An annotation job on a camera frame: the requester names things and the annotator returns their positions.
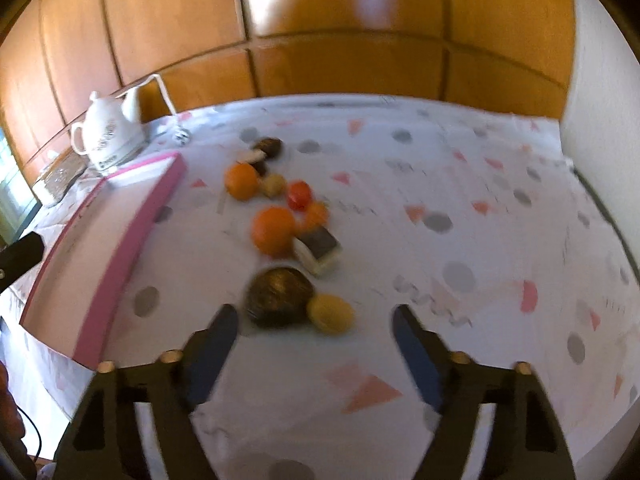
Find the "black cable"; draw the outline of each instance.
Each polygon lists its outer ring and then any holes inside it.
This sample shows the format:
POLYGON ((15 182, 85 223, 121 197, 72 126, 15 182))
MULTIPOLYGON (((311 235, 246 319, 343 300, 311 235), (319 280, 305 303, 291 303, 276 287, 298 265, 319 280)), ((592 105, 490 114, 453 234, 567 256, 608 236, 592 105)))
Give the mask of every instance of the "black cable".
POLYGON ((42 451, 42 437, 40 436, 40 432, 38 431, 37 426, 33 423, 33 421, 31 420, 31 417, 29 415, 27 415, 24 410, 18 406, 17 404, 15 405, 16 408, 18 408, 20 410, 20 412, 29 419, 29 422, 31 423, 31 425, 33 426, 33 429, 36 430, 36 433, 38 434, 38 441, 40 442, 38 444, 38 452, 36 453, 36 456, 33 457, 33 461, 36 462, 36 460, 38 459, 38 457, 40 456, 40 452, 42 451))

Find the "tangerine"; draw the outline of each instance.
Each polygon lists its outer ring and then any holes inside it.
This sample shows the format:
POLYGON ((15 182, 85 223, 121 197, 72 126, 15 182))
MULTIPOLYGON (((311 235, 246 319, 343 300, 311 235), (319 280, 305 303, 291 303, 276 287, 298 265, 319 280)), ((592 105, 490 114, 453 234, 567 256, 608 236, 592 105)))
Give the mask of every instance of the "tangerine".
POLYGON ((296 219, 285 207, 269 207, 260 211, 251 226, 251 240, 262 254, 286 258, 291 254, 296 235, 296 219))
POLYGON ((325 226, 329 222, 329 210, 323 202, 311 203, 305 211, 305 217, 300 225, 302 232, 312 231, 316 227, 325 226))
POLYGON ((259 187, 258 172, 245 162, 235 164, 225 172, 226 191, 240 202, 251 199, 259 187))

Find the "pink tray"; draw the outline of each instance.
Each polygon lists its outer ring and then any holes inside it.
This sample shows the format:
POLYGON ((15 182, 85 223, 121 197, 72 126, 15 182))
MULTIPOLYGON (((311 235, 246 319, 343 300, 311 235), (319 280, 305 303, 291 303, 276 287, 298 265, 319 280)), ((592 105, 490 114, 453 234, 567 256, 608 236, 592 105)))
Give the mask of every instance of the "pink tray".
POLYGON ((95 370, 122 287, 185 170, 180 153, 168 152, 102 179, 42 264, 20 324, 95 370))

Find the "white wall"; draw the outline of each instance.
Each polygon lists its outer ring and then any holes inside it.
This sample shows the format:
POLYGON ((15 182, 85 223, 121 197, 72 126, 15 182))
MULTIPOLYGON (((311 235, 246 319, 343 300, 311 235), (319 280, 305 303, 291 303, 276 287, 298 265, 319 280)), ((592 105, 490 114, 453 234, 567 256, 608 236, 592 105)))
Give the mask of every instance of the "white wall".
MULTIPOLYGON (((640 64, 599 0, 575 0, 574 75, 562 147, 595 188, 640 262, 640 64)), ((578 462, 578 480, 605 478, 640 424, 640 400, 578 462)))

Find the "kettle spout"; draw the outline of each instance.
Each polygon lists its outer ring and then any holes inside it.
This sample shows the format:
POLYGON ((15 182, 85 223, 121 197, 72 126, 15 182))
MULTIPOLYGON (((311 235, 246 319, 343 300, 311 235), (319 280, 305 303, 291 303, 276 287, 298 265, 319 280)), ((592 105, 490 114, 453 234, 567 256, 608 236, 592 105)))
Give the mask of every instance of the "kettle spout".
POLYGON ((122 102, 122 113, 130 123, 140 123, 140 100, 138 99, 137 86, 134 86, 125 94, 122 102))

